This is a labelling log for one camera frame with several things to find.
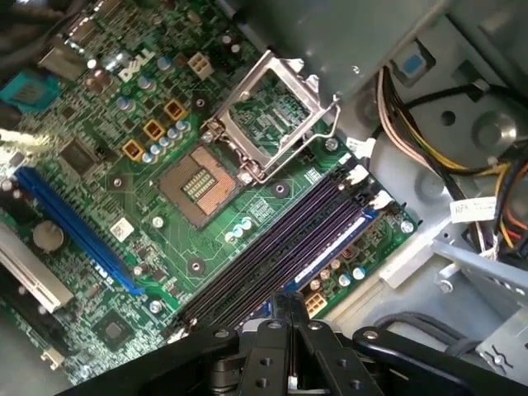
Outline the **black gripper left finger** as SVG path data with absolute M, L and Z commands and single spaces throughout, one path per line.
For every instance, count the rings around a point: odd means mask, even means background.
M 255 332 L 214 325 L 69 390 L 72 395 L 285 395 L 292 294 L 271 297 Z

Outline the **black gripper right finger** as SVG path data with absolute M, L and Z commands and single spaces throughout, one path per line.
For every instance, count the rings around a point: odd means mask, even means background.
M 291 294 L 291 319 L 331 395 L 508 395 L 510 380 L 390 331 L 357 331 L 349 343 L 309 319 Z

